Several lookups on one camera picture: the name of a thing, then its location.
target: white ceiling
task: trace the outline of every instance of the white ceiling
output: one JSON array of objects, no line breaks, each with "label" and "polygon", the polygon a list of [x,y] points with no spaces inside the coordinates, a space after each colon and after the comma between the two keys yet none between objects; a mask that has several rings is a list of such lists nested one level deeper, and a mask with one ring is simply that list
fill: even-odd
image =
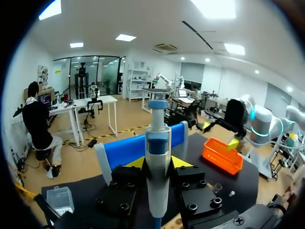
[{"label": "white ceiling", "polygon": [[[272,4],[265,0],[235,0],[236,18],[206,19],[190,0],[61,0],[62,14],[37,21],[31,33],[54,55],[79,51],[123,53],[130,48],[150,50],[170,43],[179,54],[166,58],[209,63],[259,77],[290,93],[305,104],[305,62],[290,27]],[[214,48],[212,51],[181,21],[193,26]],[[116,41],[120,34],[137,38]],[[72,42],[84,42],[71,49]],[[225,50],[223,43],[244,46],[245,56],[215,54]]]}]

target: white pants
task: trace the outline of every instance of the white pants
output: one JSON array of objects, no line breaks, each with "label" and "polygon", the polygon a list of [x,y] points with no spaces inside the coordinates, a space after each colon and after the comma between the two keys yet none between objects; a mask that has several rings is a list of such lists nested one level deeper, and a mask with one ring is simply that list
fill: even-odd
[{"label": "white pants", "polygon": [[53,156],[52,156],[52,165],[59,166],[61,165],[61,147],[62,147],[62,139],[60,137],[52,135],[53,140],[51,144],[45,148],[45,149],[39,149],[39,150],[47,150],[47,149],[53,149]]}]

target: ceiling light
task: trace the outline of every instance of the ceiling light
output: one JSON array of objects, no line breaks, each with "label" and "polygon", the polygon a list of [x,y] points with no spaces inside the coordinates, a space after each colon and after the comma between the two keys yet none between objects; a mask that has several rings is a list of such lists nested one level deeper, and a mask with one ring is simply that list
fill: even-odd
[{"label": "ceiling light", "polygon": [[57,14],[61,14],[61,0],[52,2],[40,15],[39,20],[43,20]]},{"label": "ceiling light", "polygon": [[191,0],[204,17],[209,19],[234,19],[235,0]]},{"label": "ceiling light", "polygon": [[80,43],[71,43],[70,44],[71,48],[80,48],[80,47],[83,47],[83,46],[84,46],[83,42],[80,42]]},{"label": "ceiling light", "polygon": [[287,91],[288,91],[288,92],[292,92],[292,91],[293,91],[293,88],[292,88],[292,87],[287,87]]},{"label": "ceiling light", "polygon": [[243,55],[244,56],[244,47],[238,44],[224,44],[226,50],[229,53]]},{"label": "ceiling light", "polygon": [[131,42],[133,39],[136,39],[137,37],[134,36],[129,36],[129,35],[124,35],[124,34],[120,34],[116,40],[118,41],[125,41],[125,42]]}]

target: person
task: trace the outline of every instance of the person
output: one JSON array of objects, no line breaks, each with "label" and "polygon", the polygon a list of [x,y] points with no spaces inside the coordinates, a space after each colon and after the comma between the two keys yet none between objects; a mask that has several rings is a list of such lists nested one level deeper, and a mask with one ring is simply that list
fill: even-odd
[{"label": "person", "polygon": [[28,87],[28,99],[22,110],[22,117],[28,129],[35,150],[54,149],[51,167],[44,164],[47,177],[55,178],[61,171],[61,147],[62,139],[48,132],[47,118],[49,110],[45,104],[36,99],[39,92],[37,82],[32,82]]},{"label": "person", "polygon": [[194,85],[193,89],[194,89],[194,93],[193,93],[194,99],[201,100],[201,92],[200,90],[198,90],[198,87]]},{"label": "person", "polygon": [[300,166],[292,176],[292,182],[283,195],[283,204],[289,203],[288,209],[295,203],[302,185],[305,185],[305,165]]}]

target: orange basket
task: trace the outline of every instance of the orange basket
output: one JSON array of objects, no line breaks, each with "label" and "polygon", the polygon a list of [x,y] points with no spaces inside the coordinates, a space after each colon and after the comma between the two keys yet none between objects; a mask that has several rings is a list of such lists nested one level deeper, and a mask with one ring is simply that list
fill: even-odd
[{"label": "orange basket", "polygon": [[236,174],[243,168],[243,157],[236,149],[226,150],[227,144],[211,137],[204,144],[202,156],[230,174]]}]

